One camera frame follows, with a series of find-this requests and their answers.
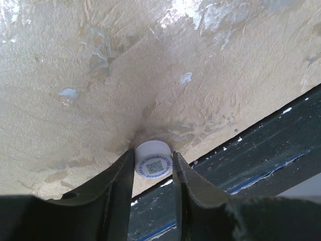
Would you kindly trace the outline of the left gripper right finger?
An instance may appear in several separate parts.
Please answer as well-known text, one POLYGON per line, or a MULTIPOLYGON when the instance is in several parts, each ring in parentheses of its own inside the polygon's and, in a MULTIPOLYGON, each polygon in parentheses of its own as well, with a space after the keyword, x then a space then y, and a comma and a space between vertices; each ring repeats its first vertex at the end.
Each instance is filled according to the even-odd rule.
POLYGON ((320 240, 320 197, 235 197, 173 153, 178 240, 320 240))

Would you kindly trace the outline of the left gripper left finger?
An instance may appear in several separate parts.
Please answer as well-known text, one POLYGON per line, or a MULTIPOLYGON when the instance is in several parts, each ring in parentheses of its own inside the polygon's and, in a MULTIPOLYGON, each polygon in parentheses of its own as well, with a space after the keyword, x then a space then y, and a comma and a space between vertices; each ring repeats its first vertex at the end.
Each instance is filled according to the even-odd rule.
POLYGON ((58 200, 1 196, 1 240, 127 240, 134 150, 58 200))

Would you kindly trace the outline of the white QR code cap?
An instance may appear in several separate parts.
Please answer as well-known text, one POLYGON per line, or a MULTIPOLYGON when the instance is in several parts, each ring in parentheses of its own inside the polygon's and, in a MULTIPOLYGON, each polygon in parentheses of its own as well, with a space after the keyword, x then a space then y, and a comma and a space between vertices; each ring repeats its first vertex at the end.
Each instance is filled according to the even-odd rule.
POLYGON ((140 144, 134 157, 135 171, 146 179, 163 177, 173 168, 171 149, 162 141, 150 140, 140 144))

